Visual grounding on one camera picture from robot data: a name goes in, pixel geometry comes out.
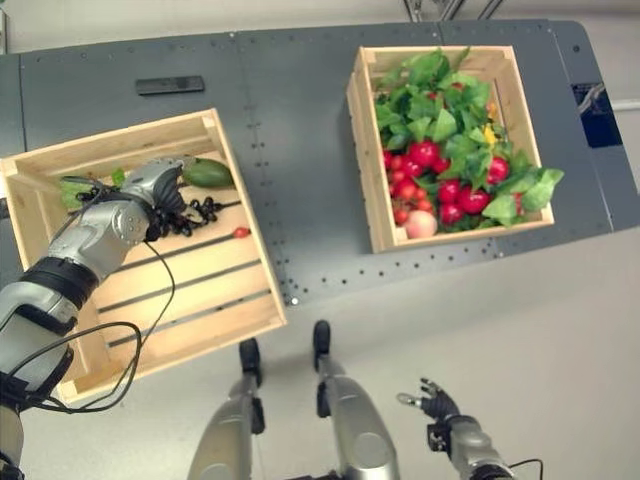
robotic hand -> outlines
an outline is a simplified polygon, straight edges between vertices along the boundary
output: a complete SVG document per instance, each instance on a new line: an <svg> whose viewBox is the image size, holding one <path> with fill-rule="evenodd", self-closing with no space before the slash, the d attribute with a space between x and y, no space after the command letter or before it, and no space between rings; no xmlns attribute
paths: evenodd
<svg viewBox="0 0 640 480"><path fill-rule="evenodd" d="M475 418L461 415L453 399L435 382L423 378L421 389L426 397L399 393L398 401L419 408L435 420L427 426L429 448L446 452L462 480L516 478Z"/></svg>
<svg viewBox="0 0 640 480"><path fill-rule="evenodd" d="M73 350L60 345L16 370L26 357L65 336L93 290L127 252L160 235L160 213L186 208L177 180L185 158L154 160L120 190L99 191L47 255L0 291L0 478L20 479L20 411L42 401L62 379Z"/></svg>

yellow flower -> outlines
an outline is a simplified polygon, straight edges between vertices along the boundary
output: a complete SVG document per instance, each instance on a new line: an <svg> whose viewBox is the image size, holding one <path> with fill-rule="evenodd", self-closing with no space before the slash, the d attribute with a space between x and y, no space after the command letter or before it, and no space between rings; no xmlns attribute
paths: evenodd
<svg viewBox="0 0 640 480"><path fill-rule="evenodd" d="M496 144L496 134L493 133L490 123L487 123L484 126L484 138L487 140L489 146L493 148L493 146Z"/></svg>

light gray floor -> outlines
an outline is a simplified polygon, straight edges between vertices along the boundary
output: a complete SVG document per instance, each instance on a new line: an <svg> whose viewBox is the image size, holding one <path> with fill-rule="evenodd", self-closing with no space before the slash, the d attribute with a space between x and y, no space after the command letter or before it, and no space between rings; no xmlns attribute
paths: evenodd
<svg viewBox="0 0 640 480"><path fill-rule="evenodd" d="M640 47L638 3L572 0L551 10L555 3L505 0L501 16L579 18L611 97L640 98L639 67L628 61ZM5 9L14 51L405 19L400 0L7 0ZM618 119L640 181L640 113ZM476 415L508 460L544 458L547 479L636 478L639 246L635 229L291 309L288 327L260 338L267 431L255 442L255 478L336 465L330 422L314 416L309 342L320 317L334 326L336 356L387 421L405 479L455 478L445 456L428 452L425 419L394 399L415 391L421 375ZM184 478L238 376L236 355L227 348L143 378L103 414L26 412L28 478Z"/></svg>

wooden crate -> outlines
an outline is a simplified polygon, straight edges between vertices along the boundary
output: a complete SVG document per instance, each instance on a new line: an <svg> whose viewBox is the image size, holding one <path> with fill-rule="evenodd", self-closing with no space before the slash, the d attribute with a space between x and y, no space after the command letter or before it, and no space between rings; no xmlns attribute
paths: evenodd
<svg viewBox="0 0 640 480"><path fill-rule="evenodd" d="M191 154L226 163L235 189L188 187L188 202L211 195L234 204L219 220L154 245L176 281L175 298L146 343L138 376L241 341L286 323L281 295L266 256L246 188L215 110L168 118L5 158L1 163L11 221L24 268L47 251L67 217L57 183L63 175L108 177L154 157ZM238 226L252 234L234 239ZM76 331L115 320L141 330L156 319L169 295L170 280L160 261L141 244L121 270L93 294L79 315ZM73 365L59 386L67 401L111 387L135 351L131 331L109 328L74 341Z"/></svg>
<svg viewBox="0 0 640 480"><path fill-rule="evenodd" d="M530 215L527 222L510 228L494 227L458 233L437 234L430 238L408 239L405 229L396 227L391 211L389 186L374 107L374 84L390 69L408 57L429 53L438 47L361 47L349 81L347 99L356 142L360 179L365 196L367 219L374 252L434 245L483 237L506 235L553 224L551 205ZM450 59L465 47L440 47ZM531 162L541 166L536 139L529 118L527 100L512 47L474 46L460 71L475 75L492 86L492 101L498 107L499 122L505 127L514 148L522 149Z"/></svg>

gray table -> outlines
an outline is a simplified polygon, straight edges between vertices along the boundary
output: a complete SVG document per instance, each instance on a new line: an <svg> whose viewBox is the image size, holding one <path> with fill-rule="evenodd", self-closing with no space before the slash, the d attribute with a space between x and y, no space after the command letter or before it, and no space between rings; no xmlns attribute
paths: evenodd
<svg viewBox="0 0 640 480"><path fill-rule="evenodd" d="M513 45L543 163L566 172L553 227L488 241L370 253L345 101L356 49ZM200 93L143 98L138 78L201 75ZM0 155L215 106L287 300L335 296L640 224L624 149L590 148L572 85L601 81L573 22L483 21L270 30L0 57ZM18 274L0 221L0 284Z"/></svg>

